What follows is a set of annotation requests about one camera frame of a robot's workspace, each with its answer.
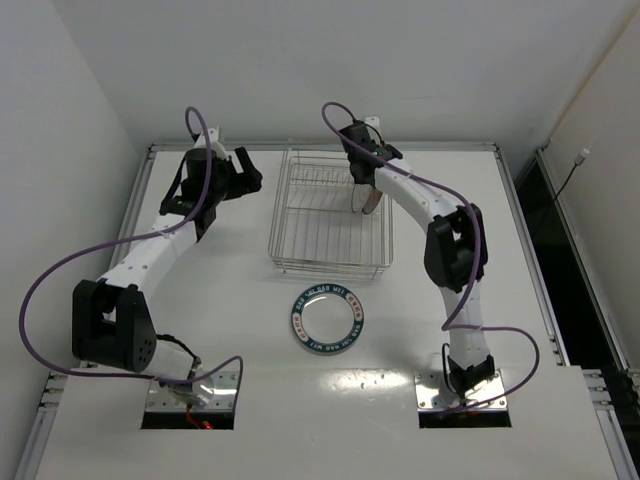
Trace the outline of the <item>orange sunburst plate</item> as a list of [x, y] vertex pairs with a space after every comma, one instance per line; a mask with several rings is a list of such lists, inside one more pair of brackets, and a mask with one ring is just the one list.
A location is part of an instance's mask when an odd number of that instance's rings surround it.
[[376, 208], [377, 208], [382, 196], [383, 196], [383, 193], [381, 191], [379, 191], [379, 190], [377, 190], [375, 188], [372, 188], [370, 190], [366, 200], [363, 203], [361, 212], [364, 215], [372, 214], [376, 210]]

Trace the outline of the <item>teal rimmed text plate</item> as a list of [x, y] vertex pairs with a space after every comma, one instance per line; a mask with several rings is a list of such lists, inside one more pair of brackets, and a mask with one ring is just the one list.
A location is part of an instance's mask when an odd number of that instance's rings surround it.
[[293, 302], [290, 325], [298, 344], [315, 355], [337, 355], [359, 339], [365, 311], [345, 286], [320, 283], [304, 290]]

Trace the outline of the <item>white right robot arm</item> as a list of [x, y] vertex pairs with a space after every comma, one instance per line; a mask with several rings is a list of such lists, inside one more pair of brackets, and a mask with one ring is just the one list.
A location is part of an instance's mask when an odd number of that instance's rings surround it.
[[371, 138], [365, 122], [355, 120], [339, 133], [356, 184], [355, 210], [371, 214], [388, 196], [426, 234], [424, 267], [440, 289], [447, 315], [443, 327], [449, 333], [447, 384], [465, 398], [495, 373], [480, 307], [480, 281], [488, 260], [482, 213], [476, 205], [456, 205], [419, 182], [402, 153]]

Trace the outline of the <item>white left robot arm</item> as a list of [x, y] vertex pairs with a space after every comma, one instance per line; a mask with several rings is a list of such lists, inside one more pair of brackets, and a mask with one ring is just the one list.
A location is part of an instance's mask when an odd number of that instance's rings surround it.
[[149, 237], [98, 280], [81, 281], [72, 295], [72, 352], [84, 361], [185, 384], [194, 355], [156, 334], [148, 301], [177, 259], [198, 243], [223, 202], [258, 192], [262, 175], [247, 150], [232, 156], [188, 150], [161, 201]]

